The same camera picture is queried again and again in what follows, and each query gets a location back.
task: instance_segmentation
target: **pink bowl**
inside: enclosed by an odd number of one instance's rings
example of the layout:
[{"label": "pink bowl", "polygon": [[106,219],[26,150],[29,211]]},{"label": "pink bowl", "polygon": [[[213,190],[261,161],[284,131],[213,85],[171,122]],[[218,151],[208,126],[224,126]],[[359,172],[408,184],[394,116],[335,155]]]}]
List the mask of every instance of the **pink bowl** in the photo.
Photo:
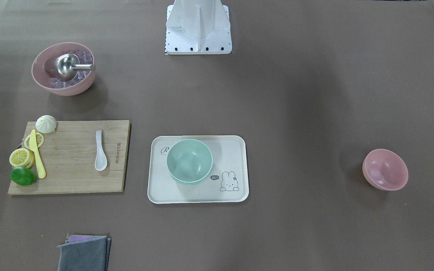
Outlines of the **pink bowl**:
[{"label": "pink bowl", "polygon": [[375,149],[363,162],[366,180],[377,189],[394,191],[402,189],[408,182],[408,168],[394,152]]},{"label": "pink bowl", "polygon": [[84,45],[79,43],[55,44],[41,52],[33,62],[33,66],[31,67],[31,75],[33,76],[34,81],[47,91],[61,96],[73,96],[86,91],[95,80],[96,72],[94,70],[90,71],[85,79],[81,80],[77,84],[74,84],[73,86],[65,88],[52,88],[50,83],[51,75],[49,75],[44,69],[44,64],[47,60],[57,58],[58,56],[62,55],[62,52],[67,52],[68,50],[73,51],[76,49],[80,51],[85,50],[88,53],[91,53],[93,57],[93,63],[95,63],[95,55],[93,55],[93,53]]}]

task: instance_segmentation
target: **cutting board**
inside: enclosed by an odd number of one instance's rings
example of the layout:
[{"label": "cutting board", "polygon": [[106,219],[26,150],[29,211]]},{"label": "cutting board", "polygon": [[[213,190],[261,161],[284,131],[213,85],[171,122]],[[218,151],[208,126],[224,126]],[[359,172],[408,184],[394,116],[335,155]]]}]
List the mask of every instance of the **cutting board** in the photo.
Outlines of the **cutting board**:
[{"label": "cutting board", "polygon": [[[36,122],[28,122],[23,140],[35,129]],[[108,166],[95,170],[97,130],[102,130],[103,150]],[[13,181],[11,195],[68,194],[122,192],[125,184],[127,151],[130,136],[129,120],[96,120],[57,122],[54,132],[43,134],[40,147],[46,177],[28,186]],[[36,174],[36,164],[31,169]]]}]

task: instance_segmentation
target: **folded cloth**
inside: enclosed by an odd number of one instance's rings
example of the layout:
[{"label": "folded cloth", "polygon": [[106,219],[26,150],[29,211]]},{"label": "folded cloth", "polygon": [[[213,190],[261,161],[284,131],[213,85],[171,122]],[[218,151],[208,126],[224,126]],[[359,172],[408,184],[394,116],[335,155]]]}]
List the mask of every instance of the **folded cloth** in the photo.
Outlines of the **folded cloth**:
[{"label": "folded cloth", "polygon": [[103,235],[67,237],[60,248],[58,271],[107,271],[111,238]]}]

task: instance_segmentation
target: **mint green bowl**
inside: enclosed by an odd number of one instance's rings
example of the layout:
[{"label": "mint green bowl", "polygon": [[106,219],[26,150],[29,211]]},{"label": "mint green bowl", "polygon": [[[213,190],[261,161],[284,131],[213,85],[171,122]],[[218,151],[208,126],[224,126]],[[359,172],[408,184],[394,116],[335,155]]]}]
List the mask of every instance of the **mint green bowl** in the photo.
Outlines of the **mint green bowl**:
[{"label": "mint green bowl", "polygon": [[195,185],[202,182],[212,169],[212,152],[196,139],[175,143],[167,154],[167,168],[177,182]]}]

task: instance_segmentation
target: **yellow knife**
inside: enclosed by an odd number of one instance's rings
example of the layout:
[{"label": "yellow knife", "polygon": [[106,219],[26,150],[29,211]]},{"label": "yellow knife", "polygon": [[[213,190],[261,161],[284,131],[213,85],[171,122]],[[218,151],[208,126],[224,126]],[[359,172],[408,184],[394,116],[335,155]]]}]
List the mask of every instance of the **yellow knife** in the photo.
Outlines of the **yellow knife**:
[{"label": "yellow knife", "polygon": [[29,135],[29,149],[35,153],[36,171],[38,172],[38,178],[43,179],[46,177],[46,171],[41,161],[40,152],[38,151],[38,143],[36,142],[36,130],[32,130]]}]

